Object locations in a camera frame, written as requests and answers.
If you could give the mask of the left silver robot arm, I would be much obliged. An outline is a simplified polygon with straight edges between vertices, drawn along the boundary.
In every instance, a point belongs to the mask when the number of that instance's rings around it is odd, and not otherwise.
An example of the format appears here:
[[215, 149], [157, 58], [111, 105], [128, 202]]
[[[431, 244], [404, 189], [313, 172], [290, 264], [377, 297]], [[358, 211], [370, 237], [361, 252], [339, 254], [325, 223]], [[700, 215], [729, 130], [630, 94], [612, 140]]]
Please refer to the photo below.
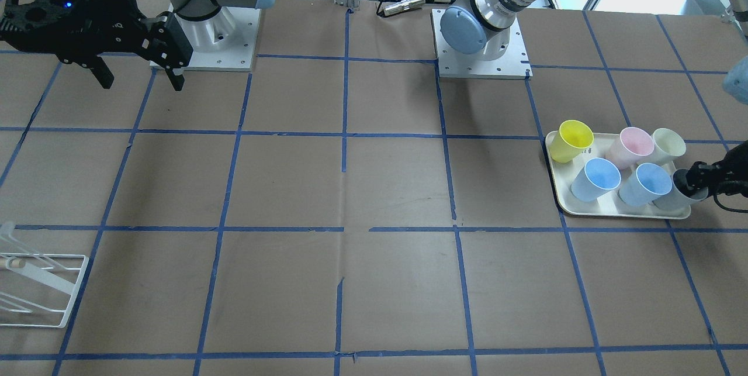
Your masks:
[[[536, 0], [455, 0], [436, 22], [435, 35], [453, 51], [477, 58], [493, 40], [506, 39], [518, 14]], [[674, 179], [682, 195], [701, 189], [709, 196], [746, 196], [746, 143], [729, 150], [719, 162], [696, 162]]]

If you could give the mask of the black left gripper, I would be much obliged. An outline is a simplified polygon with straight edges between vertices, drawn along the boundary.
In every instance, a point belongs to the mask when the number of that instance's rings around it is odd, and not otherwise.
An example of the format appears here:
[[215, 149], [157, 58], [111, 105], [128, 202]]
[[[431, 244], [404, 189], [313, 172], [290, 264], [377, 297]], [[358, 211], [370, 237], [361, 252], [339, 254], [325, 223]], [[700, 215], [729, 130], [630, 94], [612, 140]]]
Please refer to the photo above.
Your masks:
[[707, 189], [708, 196], [719, 195], [722, 182], [725, 195], [747, 195], [747, 141], [729, 150], [722, 162], [695, 162], [687, 170], [676, 171], [673, 181], [686, 196], [701, 189]]

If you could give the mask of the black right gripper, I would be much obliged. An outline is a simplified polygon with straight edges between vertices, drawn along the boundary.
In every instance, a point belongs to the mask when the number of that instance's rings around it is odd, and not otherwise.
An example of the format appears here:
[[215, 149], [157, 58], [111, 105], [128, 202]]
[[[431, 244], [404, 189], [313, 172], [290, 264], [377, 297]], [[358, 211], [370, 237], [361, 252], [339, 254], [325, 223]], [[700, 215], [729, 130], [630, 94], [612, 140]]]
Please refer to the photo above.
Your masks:
[[139, 53], [165, 70], [174, 91], [183, 89], [194, 53], [175, 13], [145, 18], [136, 0], [5, 0], [2, 41], [77, 62], [107, 90], [114, 75], [101, 53]]

